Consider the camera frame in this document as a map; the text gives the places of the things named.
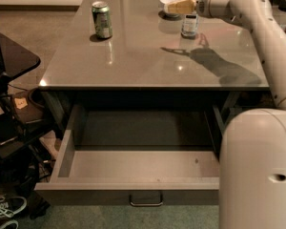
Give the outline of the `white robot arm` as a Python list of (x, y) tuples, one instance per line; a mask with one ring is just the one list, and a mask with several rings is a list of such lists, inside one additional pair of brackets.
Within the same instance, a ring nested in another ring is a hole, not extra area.
[(269, 0), (180, 0), (168, 13), (196, 12), (249, 31), (275, 106), (237, 115), (221, 142), (220, 229), (286, 229), (286, 33)]

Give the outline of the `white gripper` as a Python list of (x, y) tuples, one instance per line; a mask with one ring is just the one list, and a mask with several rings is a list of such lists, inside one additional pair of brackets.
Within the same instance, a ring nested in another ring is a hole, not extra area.
[(232, 20), (235, 15), (230, 0), (178, 0), (167, 5), (167, 13), (191, 14), (193, 11), (204, 18)]

